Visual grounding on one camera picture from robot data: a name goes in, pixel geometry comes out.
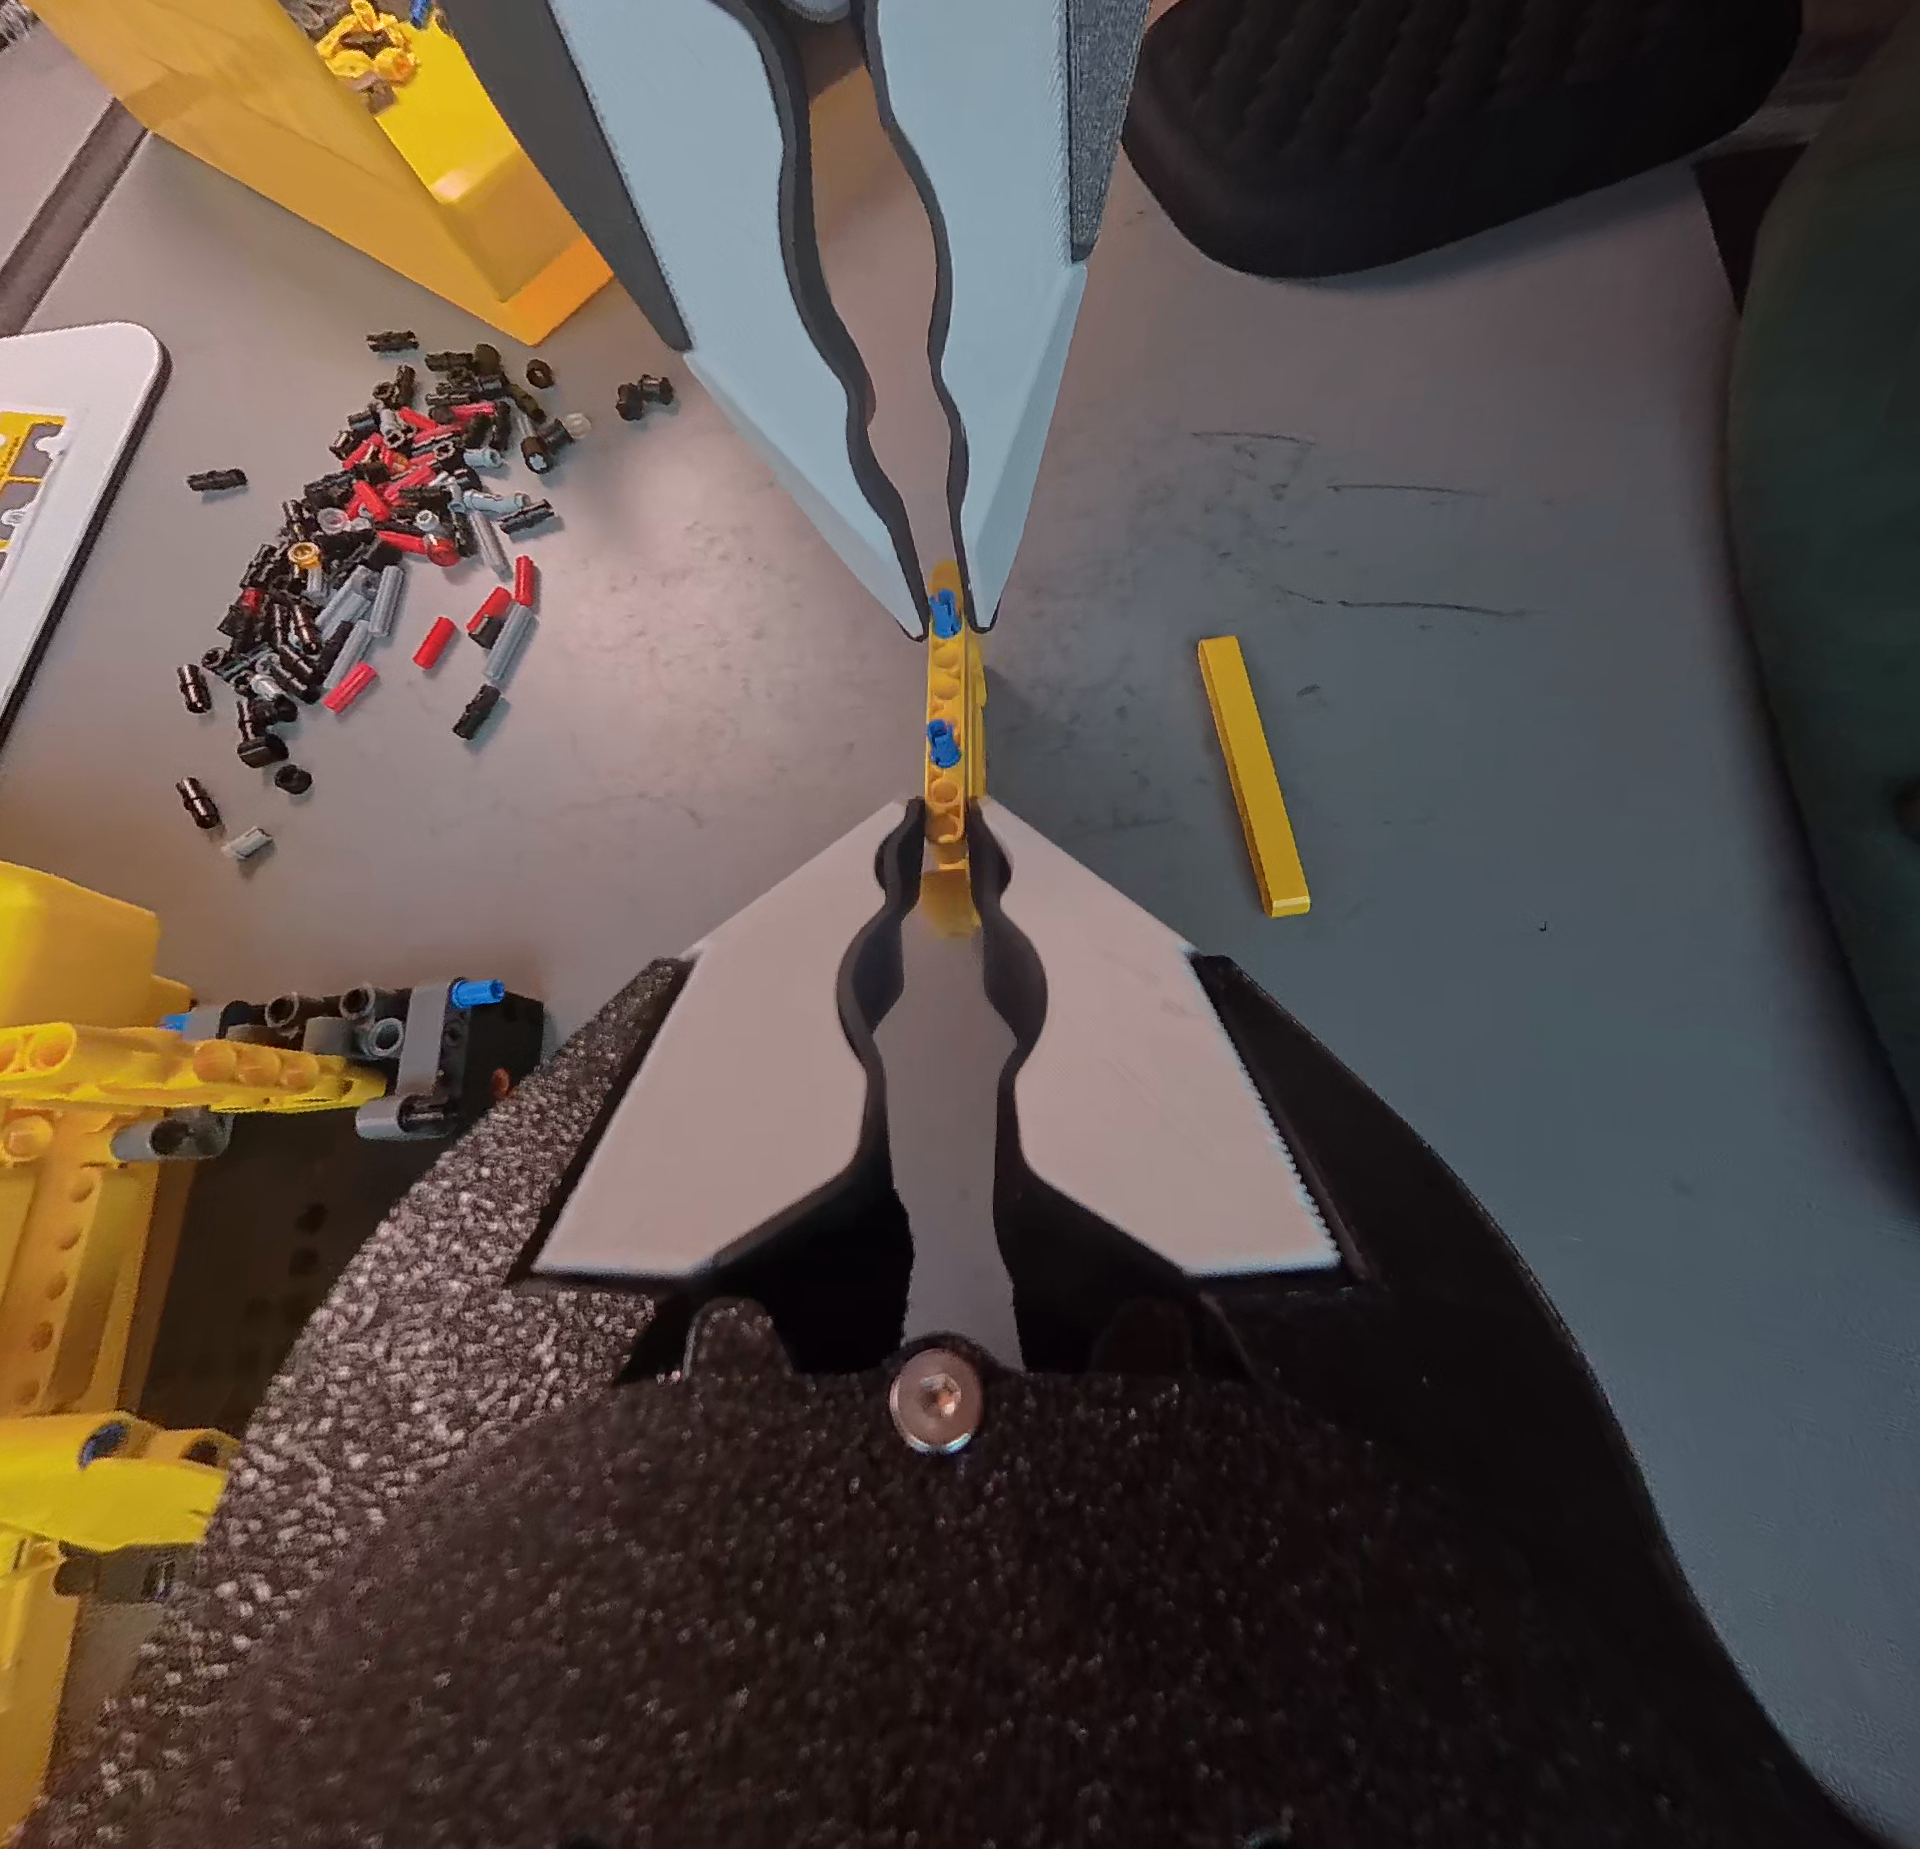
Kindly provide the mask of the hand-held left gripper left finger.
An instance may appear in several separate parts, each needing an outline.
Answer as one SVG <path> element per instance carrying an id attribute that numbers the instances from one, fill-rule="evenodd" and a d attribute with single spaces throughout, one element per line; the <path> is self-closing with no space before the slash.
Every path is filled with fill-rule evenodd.
<path id="1" fill-rule="evenodd" d="M 876 1025 L 901 998 L 916 898 L 906 799 L 699 938 L 556 1192 L 531 1272 L 690 1284 L 830 1215 L 902 1223 Z"/>

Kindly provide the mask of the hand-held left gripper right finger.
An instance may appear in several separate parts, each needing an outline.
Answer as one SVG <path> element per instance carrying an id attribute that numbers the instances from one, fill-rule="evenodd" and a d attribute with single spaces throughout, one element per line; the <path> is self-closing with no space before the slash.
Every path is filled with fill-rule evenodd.
<path id="1" fill-rule="evenodd" d="M 1186 1277 L 1340 1264 L 1190 942 L 1003 803 L 977 800 L 969 836 L 989 999 L 1016 1037 L 993 1161 L 1009 1272 L 1073 1211 Z"/>

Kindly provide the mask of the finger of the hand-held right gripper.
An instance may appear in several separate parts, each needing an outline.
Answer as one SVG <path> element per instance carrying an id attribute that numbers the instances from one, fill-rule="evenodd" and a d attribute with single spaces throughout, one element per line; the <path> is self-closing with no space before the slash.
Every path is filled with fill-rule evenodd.
<path id="1" fill-rule="evenodd" d="M 950 536 L 991 629 L 1088 279 L 1068 237 L 1068 0 L 867 0 L 862 32 L 933 225 Z"/>
<path id="2" fill-rule="evenodd" d="M 684 328 L 684 365 L 906 635 L 926 586 L 830 297 L 799 51 L 773 0 L 544 0 Z"/>

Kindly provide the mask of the plain yellow lego beam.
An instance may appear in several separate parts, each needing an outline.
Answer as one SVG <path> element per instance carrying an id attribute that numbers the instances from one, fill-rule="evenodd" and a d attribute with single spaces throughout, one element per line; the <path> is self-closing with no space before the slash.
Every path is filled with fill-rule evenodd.
<path id="1" fill-rule="evenodd" d="M 1197 666 L 1202 672 L 1260 903 L 1269 915 L 1303 915 L 1311 911 L 1311 890 L 1240 641 L 1233 635 L 1202 635 L 1197 641 Z"/>

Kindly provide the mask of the yellow lego beam blue pins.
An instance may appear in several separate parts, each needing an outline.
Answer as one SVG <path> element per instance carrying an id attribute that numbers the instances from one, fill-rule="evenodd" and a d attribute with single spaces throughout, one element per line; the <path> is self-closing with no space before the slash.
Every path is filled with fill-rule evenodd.
<path id="1" fill-rule="evenodd" d="M 953 562 L 928 570 L 921 728 L 921 896 L 928 925 L 950 942 L 977 930 L 969 875 L 969 807 L 989 793 L 989 680 Z"/>

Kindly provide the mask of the assorted lego parts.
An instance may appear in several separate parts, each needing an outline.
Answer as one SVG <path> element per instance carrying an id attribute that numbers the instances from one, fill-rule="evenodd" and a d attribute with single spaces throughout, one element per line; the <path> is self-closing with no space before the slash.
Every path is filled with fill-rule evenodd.
<path id="1" fill-rule="evenodd" d="M 420 69 L 416 38 L 442 25 L 439 0 L 277 0 L 307 38 L 327 71 L 369 115 L 395 105 L 395 90 Z"/>

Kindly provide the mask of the pile of small lego pins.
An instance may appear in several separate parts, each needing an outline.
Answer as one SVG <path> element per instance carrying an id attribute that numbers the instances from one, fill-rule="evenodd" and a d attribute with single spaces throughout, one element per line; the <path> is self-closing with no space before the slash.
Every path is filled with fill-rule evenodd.
<path id="1" fill-rule="evenodd" d="M 540 633 L 528 544 L 556 529 L 543 479 L 593 434 L 543 356 L 429 350 L 411 328 L 365 343 L 366 396 L 281 501 L 210 644 L 176 666 L 184 711 L 228 708 L 235 765 L 289 800 L 314 786 L 299 735 L 343 724 L 388 662 L 429 680 L 469 662 L 451 735 L 492 733 Z"/>

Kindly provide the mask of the partly built yellow lego model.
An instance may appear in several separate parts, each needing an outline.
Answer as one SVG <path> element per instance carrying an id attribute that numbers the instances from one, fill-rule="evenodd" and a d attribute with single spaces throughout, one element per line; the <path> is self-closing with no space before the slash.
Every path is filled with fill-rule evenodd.
<path id="1" fill-rule="evenodd" d="M 169 1596 L 324 1284 L 543 1052 L 494 979 L 196 1003 L 156 943 L 3 862 L 3 1830 L 85 1614 Z"/>

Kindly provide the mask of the yellow plastic storage bin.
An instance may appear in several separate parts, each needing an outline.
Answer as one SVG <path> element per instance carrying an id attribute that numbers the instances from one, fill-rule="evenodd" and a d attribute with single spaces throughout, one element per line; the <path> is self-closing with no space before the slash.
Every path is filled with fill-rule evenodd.
<path id="1" fill-rule="evenodd" d="M 518 343 L 610 284 L 445 25 L 369 115 L 277 0 L 23 2 L 149 134 Z"/>

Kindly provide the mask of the white instruction board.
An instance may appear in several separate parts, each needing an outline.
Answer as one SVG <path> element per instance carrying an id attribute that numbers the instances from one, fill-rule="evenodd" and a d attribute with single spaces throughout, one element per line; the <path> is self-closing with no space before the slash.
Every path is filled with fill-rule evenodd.
<path id="1" fill-rule="evenodd" d="M 169 381 L 139 325 L 3 338 L 3 733 Z"/>

